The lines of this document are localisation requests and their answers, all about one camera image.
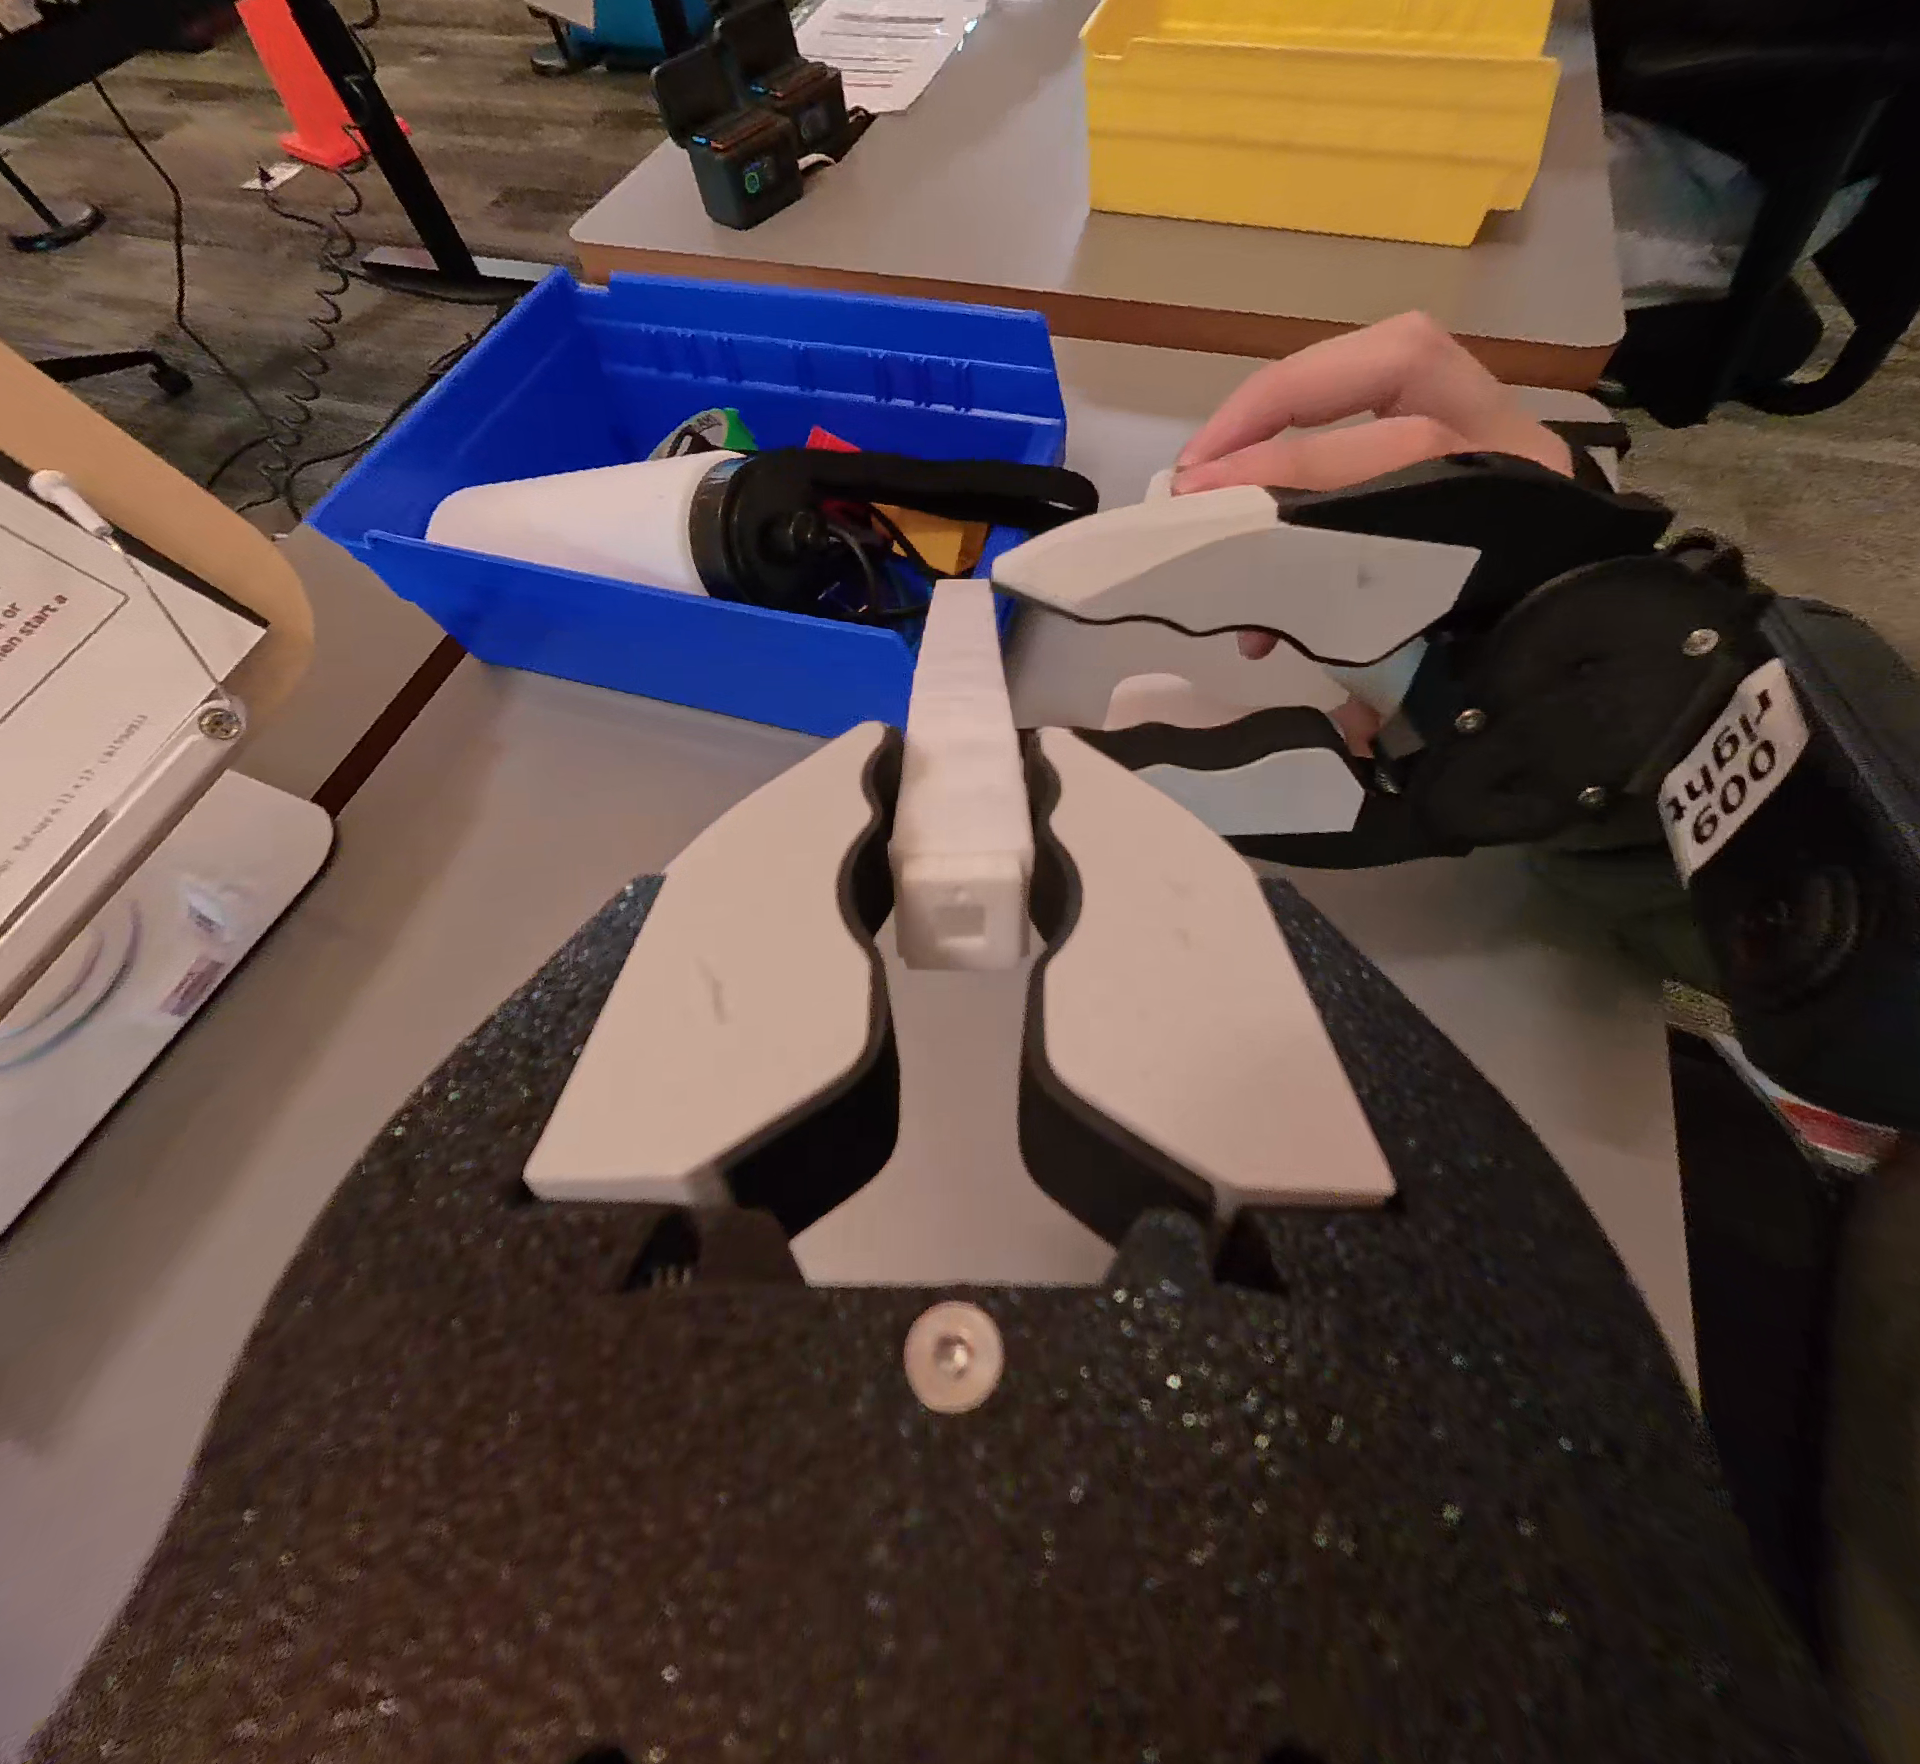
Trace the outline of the black office chair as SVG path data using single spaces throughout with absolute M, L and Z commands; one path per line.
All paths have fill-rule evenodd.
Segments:
M 1627 44 L 1611 111 L 1712 145 L 1760 188 L 1729 292 L 1627 322 L 1601 390 L 1664 428 L 1849 401 L 1917 322 L 1917 40 Z

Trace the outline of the printed paper sheet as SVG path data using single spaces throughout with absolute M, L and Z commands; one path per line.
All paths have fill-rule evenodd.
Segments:
M 839 70 L 849 108 L 908 111 L 967 44 L 992 0 L 806 0 L 797 51 Z

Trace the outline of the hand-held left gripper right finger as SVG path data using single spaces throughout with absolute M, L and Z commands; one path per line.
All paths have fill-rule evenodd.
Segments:
M 1398 1194 L 1253 867 L 1062 728 L 1022 743 L 1039 956 L 1019 1163 L 1086 1232 Z

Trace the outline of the person's right hand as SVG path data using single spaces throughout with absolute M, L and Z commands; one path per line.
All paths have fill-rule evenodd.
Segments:
M 1572 475 L 1564 440 L 1426 314 L 1402 314 L 1247 377 L 1175 457 L 1170 491 L 1328 495 L 1447 457 Z

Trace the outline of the white bottle black cap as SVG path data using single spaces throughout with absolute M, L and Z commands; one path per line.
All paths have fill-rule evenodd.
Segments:
M 809 488 L 772 453 L 736 450 L 460 488 L 426 544 L 763 609 L 802 606 L 836 555 Z

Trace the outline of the yellow plastic bin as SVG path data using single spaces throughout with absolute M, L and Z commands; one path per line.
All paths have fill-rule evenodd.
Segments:
M 1095 215 L 1472 247 L 1523 207 L 1557 0 L 1101 0 Z

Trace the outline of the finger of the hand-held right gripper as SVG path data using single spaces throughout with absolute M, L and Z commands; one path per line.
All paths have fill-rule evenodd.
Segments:
M 1318 530 L 1241 486 L 1165 495 L 1046 530 L 992 564 L 992 588 L 1073 626 L 1185 638 L 1266 633 L 1323 666 L 1374 666 L 1439 626 L 1479 548 Z
M 1015 626 L 1015 718 L 1062 728 L 1225 838 L 1346 837 L 1368 779 L 1343 710 L 1390 721 L 1426 656 L 1323 666 L 1155 622 Z

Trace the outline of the blue plastic bin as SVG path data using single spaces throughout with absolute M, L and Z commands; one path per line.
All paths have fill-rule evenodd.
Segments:
M 849 292 L 550 267 L 306 515 L 474 662 L 836 738 L 903 725 L 898 628 L 548 570 L 426 544 L 460 488 L 646 461 L 734 410 L 763 450 L 829 431 L 865 453 L 1057 464 L 1042 314 Z

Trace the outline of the instruction board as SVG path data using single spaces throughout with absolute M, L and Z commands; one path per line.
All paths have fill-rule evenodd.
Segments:
M 272 537 L 2 351 L 2 1013 L 314 656 Z

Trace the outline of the orange block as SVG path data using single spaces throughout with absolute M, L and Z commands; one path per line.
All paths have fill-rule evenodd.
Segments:
M 992 528 L 984 524 L 895 504 L 872 504 L 866 518 L 886 546 L 927 578 L 968 578 L 981 563 L 984 538 L 992 537 Z

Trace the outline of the red white printed packet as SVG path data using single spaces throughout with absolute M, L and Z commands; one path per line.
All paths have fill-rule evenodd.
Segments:
M 1780 1123 L 1799 1151 L 1814 1166 L 1866 1176 L 1878 1170 L 1901 1145 L 1901 1133 L 1843 1118 L 1824 1103 L 1811 1103 L 1772 1078 L 1765 1078 L 1737 1046 L 1729 1005 L 1697 986 L 1664 980 L 1662 1007 L 1669 1030 L 1678 1030 L 1707 1050 L 1714 1071 L 1725 1071 L 1741 1099 L 1760 1103 Z

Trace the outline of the long white plastic box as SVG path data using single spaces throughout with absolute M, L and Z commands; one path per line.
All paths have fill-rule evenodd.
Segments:
M 890 834 L 898 961 L 946 972 L 1019 968 L 1034 863 L 996 593 L 984 582 L 945 582 L 920 628 Z

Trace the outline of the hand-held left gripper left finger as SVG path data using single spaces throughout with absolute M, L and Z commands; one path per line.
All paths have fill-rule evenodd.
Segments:
M 806 1232 L 882 1170 L 898 767 L 898 730 L 865 721 L 669 863 L 524 1166 L 536 1201 L 736 1205 Z

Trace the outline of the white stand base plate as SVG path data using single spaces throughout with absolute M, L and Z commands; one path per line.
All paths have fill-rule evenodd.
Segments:
M 331 818 L 225 772 L 2 1016 L 2 1229 L 327 864 Z

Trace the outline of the orange traffic cone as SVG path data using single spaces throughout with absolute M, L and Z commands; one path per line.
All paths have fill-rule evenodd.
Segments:
M 291 128 L 278 137 L 288 159 L 348 174 L 373 159 L 358 117 L 342 104 L 288 0 L 236 0 L 251 51 L 268 75 Z

